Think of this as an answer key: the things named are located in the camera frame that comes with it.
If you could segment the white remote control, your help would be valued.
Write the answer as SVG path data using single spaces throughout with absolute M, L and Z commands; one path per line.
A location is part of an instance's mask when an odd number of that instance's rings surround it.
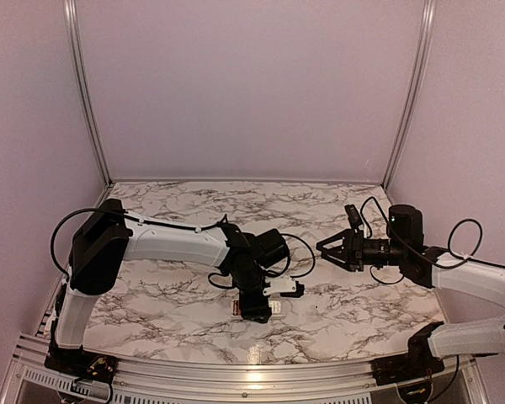
M 280 319 L 286 316 L 286 310 L 279 300 L 269 300 L 268 304 L 272 311 L 272 318 Z

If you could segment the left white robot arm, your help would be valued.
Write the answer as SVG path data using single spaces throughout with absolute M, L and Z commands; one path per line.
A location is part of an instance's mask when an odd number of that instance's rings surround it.
M 266 288 L 268 269 L 290 258 L 281 233 L 260 235 L 242 231 L 225 219 L 194 226 L 130 213 L 118 199 L 107 199 L 86 210 L 89 217 L 72 237 L 65 295 L 56 309 L 52 336 L 56 359 L 73 375 L 89 367 L 81 350 L 98 298 L 110 291 L 124 261 L 162 260 L 199 263 L 231 278 L 239 292 L 242 319 L 265 323 L 272 315 Z

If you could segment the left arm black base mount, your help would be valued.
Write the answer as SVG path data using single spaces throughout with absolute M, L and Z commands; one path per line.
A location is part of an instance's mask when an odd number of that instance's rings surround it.
M 57 349 L 45 357 L 45 367 L 79 380 L 110 383 L 114 379 L 117 358 L 83 349 Z

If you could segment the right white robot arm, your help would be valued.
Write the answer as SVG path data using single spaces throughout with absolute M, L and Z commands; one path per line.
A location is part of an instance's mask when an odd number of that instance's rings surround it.
M 396 267 L 404 279 L 419 286 L 472 295 L 505 309 L 505 265 L 425 246 L 420 210 L 411 205 L 391 206 L 384 216 L 386 238 L 374 239 L 356 207 L 345 205 L 344 209 L 349 227 L 316 245 L 323 259 L 349 272 L 361 272 L 366 266 Z M 433 360 L 460 354 L 505 354 L 505 315 L 427 325 L 409 338 L 400 369 L 417 377 Z

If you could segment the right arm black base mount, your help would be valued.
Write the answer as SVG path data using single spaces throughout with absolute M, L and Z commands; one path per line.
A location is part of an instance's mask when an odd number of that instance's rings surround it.
M 389 385 L 418 378 L 427 378 L 444 371 L 444 362 L 432 357 L 413 362 L 407 353 L 374 359 L 372 374 L 377 385 Z

